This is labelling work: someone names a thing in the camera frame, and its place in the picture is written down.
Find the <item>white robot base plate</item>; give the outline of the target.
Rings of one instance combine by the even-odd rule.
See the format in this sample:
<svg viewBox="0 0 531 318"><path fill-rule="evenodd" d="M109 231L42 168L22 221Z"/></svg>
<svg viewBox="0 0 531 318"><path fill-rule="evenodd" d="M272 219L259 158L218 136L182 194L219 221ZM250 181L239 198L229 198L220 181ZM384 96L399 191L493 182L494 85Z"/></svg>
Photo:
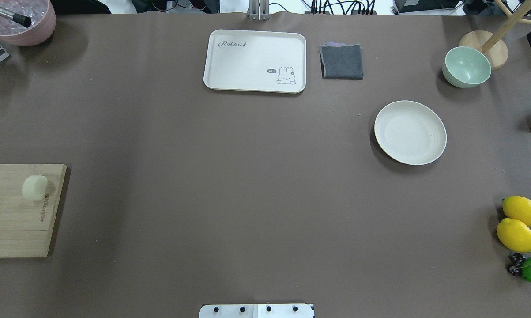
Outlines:
<svg viewBox="0 0 531 318"><path fill-rule="evenodd" d="M199 310L199 318L314 318L313 304L207 304Z"/></svg>

